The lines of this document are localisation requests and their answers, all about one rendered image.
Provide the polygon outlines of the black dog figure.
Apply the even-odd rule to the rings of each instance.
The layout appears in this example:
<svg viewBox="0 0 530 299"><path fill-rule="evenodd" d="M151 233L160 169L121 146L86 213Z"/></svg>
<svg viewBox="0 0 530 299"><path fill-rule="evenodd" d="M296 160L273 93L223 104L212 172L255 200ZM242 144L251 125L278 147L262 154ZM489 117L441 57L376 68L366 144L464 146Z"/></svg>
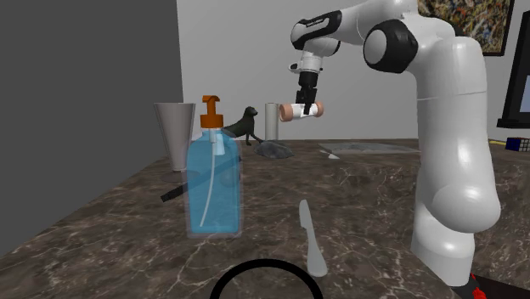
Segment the black dog figure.
<svg viewBox="0 0 530 299"><path fill-rule="evenodd" d="M245 135L245 144L247 146L251 146L250 137L253 137L260 144L263 140L255 134L254 117L257 114L258 112L254 107L247 106L243 116L236 123L224 127L223 131L231 138L238 138Z"/></svg>

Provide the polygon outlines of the framed abstract wall picture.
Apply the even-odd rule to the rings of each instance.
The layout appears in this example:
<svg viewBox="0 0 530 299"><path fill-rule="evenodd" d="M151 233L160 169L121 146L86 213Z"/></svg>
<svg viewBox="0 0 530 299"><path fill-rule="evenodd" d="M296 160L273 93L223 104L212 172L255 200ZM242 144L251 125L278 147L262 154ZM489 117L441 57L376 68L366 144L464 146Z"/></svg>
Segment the framed abstract wall picture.
<svg viewBox="0 0 530 299"><path fill-rule="evenodd" d="M417 0L423 16L439 17L477 40L484 56L503 56L515 0Z"/></svg>

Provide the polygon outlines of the grey cone-shaped vase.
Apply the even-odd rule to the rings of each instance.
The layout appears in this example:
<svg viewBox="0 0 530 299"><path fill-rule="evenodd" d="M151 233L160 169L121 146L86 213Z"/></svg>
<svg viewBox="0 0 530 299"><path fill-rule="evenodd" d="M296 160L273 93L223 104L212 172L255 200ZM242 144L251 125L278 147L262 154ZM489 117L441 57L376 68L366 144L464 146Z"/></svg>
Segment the grey cone-shaped vase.
<svg viewBox="0 0 530 299"><path fill-rule="evenodd" d="M195 104L154 103L171 171L162 175L167 183L183 183L187 180L187 154L191 142Z"/></svg>

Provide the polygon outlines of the blue soap dispenser orange pump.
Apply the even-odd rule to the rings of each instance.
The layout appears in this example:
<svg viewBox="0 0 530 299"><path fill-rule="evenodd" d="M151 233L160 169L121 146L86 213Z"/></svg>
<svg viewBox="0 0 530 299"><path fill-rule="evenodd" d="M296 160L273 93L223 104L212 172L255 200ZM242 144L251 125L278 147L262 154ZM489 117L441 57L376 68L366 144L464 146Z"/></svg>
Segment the blue soap dispenser orange pump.
<svg viewBox="0 0 530 299"><path fill-rule="evenodd" d="M201 137L191 143L188 169L188 230L192 238L233 238L241 231L240 149L223 130L217 113L219 97L205 95L200 116Z"/></svg>

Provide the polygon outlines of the colourful puzzle cube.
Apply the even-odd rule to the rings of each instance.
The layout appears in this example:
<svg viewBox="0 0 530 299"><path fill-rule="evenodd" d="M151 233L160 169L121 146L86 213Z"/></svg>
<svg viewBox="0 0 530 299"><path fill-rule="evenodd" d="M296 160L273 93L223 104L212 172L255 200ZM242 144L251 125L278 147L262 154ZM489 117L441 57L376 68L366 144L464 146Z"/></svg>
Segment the colourful puzzle cube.
<svg viewBox="0 0 530 299"><path fill-rule="evenodd" d="M507 138L505 148L517 152L530 152L530 138Z"/></svg>

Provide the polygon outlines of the white cylinder with pink ends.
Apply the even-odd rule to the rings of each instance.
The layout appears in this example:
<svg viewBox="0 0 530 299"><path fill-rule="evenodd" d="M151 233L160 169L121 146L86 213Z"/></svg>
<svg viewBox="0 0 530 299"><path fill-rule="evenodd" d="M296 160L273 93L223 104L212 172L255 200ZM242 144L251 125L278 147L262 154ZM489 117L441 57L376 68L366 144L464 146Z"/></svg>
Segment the white cylinder with pink ends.
<svg viewBox="0 0 530 299"><path fill-rule="evenodd" d="M305 104L281 104L279 106L279 119L282 122L293 121L309 116L321 117L324 113L324 106L317 101L310 105L309 112L304 113Z"/></svg>

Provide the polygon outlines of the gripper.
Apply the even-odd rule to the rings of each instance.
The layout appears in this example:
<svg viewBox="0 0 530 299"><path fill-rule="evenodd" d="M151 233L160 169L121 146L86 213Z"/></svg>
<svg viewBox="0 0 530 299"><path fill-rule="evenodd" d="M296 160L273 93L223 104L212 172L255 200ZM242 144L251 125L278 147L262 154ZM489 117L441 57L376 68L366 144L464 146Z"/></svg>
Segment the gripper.
<svg viewBox="0 0 530 299"><path fill-rule="evenodd" d="M318 78L319 74L316 72L301 71L299 74L298 85L301 89L296 92L296 103L304 104L304 115L309 115L311 112L312 103L316 98Z"/></svg>

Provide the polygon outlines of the grey upright cylinder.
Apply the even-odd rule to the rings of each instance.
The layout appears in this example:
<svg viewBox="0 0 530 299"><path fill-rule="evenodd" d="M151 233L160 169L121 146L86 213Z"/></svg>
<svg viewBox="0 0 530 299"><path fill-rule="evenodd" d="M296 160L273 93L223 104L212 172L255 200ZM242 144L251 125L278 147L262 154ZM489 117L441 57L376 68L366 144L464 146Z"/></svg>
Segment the grey upright cylinder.
<svg viewBox="0 0 530 299"><path fill-rule="evenodd" d="M279 137L279 105L265 104L265 139L277 140Z"/></svg>

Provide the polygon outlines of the grey knife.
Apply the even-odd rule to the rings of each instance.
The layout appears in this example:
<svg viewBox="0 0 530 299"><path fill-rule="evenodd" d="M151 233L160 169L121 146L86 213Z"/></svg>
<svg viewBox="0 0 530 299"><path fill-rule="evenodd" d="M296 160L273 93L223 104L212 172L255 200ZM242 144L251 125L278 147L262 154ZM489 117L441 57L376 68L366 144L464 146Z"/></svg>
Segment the grey knife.
<svg viewBox="0 0 530 299"><path fill-rule="evenodd" d="M313 277L324 277L328 273L328 268L319 249L311 212L306 200L301 200L299 203L299 218L301 227L306 230L307 234L307 271Z"/></svg>

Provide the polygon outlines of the black stick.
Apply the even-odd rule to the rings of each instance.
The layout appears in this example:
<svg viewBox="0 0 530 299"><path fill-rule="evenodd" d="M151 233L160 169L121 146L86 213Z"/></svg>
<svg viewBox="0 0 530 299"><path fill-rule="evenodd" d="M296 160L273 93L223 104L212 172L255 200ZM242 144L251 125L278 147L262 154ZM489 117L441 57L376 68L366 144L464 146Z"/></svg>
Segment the black stick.
<svg viewBox="0 0 530 299"><path fill-rule="evenodd" d="M212 170L214 171L215 174L221 174L222 172L226 172L227 170L231 169L232 165L238 166L241 161L242 159L239 156L238 159L232 159L230 161L226 161L218 166L213 167ZM201 173L199 176L189 179L187 183L184 183L176 187L175 189L172 189L168 191L167 193L163 194L161 196L161 200L163 202L166 202L166 201L175 199L188 191L189 183L204 183L206 181L209 181L210 177L211 177L210 171Z"/></svg>

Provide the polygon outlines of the black monitor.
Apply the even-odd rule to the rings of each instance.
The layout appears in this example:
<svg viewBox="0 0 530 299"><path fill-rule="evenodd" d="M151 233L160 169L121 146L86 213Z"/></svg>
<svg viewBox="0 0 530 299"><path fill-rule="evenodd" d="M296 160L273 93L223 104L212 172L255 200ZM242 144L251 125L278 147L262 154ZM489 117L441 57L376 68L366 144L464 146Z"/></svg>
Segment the black monitor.
<svg viewBox="0 0 530 299"><path fill-rule="evenodd" d="M530 10L522 14L504 109L497 127L530 128Z"/></svg>

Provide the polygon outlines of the dark grey stone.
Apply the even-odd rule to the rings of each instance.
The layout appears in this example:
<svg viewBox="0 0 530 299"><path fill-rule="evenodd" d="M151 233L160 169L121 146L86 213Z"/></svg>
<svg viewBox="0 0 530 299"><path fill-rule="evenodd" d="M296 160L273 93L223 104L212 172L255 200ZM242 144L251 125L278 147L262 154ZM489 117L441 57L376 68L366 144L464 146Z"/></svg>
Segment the dark grey stone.
<svg viewBox="0 0 530 299"><path fill-rule="evenodd" d="M286 159L294 156L291 148L277 140L266 140L254 147L257 155L270 159Z"/></svg>

